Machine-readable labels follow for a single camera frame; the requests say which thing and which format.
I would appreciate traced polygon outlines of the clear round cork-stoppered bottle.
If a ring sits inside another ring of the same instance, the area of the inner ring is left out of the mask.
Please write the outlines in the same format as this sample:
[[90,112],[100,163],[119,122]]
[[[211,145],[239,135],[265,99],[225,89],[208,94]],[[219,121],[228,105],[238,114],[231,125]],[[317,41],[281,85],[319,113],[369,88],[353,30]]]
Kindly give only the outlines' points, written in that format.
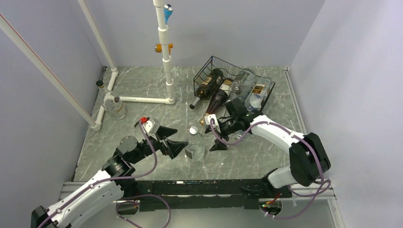
[[126,108],[120,96],[109,90],[102,80],[96,81],[96,85],[101,93],[101,105],[105,111],[117,120],[124,118]]

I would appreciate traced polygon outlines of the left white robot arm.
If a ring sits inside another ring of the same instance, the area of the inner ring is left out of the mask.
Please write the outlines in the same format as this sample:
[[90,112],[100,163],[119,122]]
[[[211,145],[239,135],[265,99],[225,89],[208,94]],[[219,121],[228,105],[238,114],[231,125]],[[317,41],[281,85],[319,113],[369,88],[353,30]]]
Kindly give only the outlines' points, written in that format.
[[133,164],[149,155],[163,155],[174,159],[188,142],[172,141],[169,136],[176,129],[159,126],[154,136],[140,127],[144,139],[134,136],[121,139],[113,156],[86,183],[61,201],[49,206],[38,206],[31,213],[32,228],[77,228],[91,216],[122,198],[129,200],[136,195],[138,176],[134,176]]

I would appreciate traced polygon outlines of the clear bottle silver cap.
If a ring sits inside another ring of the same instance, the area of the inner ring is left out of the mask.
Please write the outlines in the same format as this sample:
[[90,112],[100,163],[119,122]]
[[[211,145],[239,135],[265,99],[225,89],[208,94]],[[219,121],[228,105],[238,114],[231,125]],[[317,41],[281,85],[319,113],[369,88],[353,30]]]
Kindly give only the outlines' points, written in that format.
[[204,158],[205,139],[196,126],[192,126],[189,129],[188,145],[185,147],[185,155],[192,162],[200,162]]

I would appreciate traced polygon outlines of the clear bottle dark label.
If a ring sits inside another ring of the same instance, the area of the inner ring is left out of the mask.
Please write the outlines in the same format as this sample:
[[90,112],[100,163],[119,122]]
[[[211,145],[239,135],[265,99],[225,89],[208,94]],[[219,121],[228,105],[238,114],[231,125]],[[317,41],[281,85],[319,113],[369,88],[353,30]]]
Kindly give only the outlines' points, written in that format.
[[257,81],[256,77],[255,71],[251,68],[242,68],[231,83],[228,101],[238,98],[241,102],[245,102]]

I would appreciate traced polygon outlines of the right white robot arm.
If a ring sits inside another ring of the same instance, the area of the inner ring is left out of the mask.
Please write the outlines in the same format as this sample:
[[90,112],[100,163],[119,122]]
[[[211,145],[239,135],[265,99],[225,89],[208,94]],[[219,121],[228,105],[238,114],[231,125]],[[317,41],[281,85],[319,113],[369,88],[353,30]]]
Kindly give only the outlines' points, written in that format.
[[226,109],[230,117],[224,122],[215,114],[204,118],[206,131],[212,132],[220,144],[236,145],[240,140],[229,142],[228,136],[242,131],[243,136],[253,134],[273,143],[289,156],[289,166],[274,169],[262,179],[264,195],[274,197],[280,188],[293,184],[308,187],[318,179],[324,182],[331,163],[317,134],[288,129],[258,110],[247,110],[237,98],[226,103]]

